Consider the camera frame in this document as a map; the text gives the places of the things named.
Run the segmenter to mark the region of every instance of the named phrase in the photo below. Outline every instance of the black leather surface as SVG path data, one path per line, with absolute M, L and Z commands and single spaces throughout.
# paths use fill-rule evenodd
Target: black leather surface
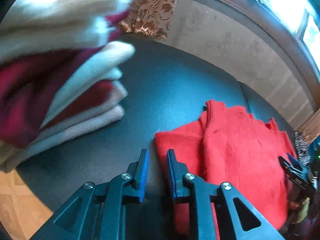
M 247 106 L 240 84 L 214 65 L 178 49 L 125 36 L 135 45 L 132 59 L 120 66 L 129 95 L 117 123 L 43 152 L 18 167 L 33 192 L 53 211 L 84 182 L 103 183 L 126 171 L 141 149 L 151 153 L 143 205 L 129 210 L 127 239 L 172 239 L 164 225 L 170 204 L 153 147 L 157 131 L 196 120 L 205 101 Z
M 280 131 L 286 131 L 294 146 L 294 130 L 287 123 L 287 121 L 274 109 L 262 96 L 260 96 L 253 89 L 248 87 L 246 84 L 240 83 L 241 89 L 247 100 L 249 110 L 256 119 L 263 120 L 263 122 L 269 122 L 270 118 L 273 117 L 276 120 Z

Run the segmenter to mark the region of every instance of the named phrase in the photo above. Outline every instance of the brown wooden trim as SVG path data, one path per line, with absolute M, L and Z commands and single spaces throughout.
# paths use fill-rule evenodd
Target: brown wooden trim
M 316 108 L 320 108 L 320 71 L 316 66 L 308 48 L 282 25 L 279 19 L 255 0 L 219 0 L 246 15 L 266 31 L 272 39 L 287 53 L 305 79 L 315 100 Z

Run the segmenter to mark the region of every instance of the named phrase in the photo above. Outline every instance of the silver screw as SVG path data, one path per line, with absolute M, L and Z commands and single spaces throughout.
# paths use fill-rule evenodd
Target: silver screw
M 229 182 L 222 183 L 222 188 L 225 190 L 232 189 L 232 185 Z
M 93 186 L 94 186 L 94 183 L 93 183 L 93 182 L 86 182 L 86 183 L 83 184 L 83 187 L 84 187 L 85 189 L 92 189 Z
M 125 180 L 131 179 L 131 175 L 130 175 L 129 173 L 122 173 L 122 174 L 121 174 L 121 178 L 122 178 L 122 179 L 125 179 Z
M 192 173 L 186 173 L 186 174 L 184 174 L 184 177 L 185 177 L 186 179 L 192 180 L 192 179 L 194 179 L 196 176 L 195 176 L 194 174 L 192 174 Z

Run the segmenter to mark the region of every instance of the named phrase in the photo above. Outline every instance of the gray wall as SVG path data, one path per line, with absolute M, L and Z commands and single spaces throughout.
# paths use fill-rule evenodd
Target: gray wall
M 178 0 L 168 38 L 160 41 L 232 74 L 263 96 L 294 128 L 314 113 L 305 80 L 258 25 L 217 0 Z

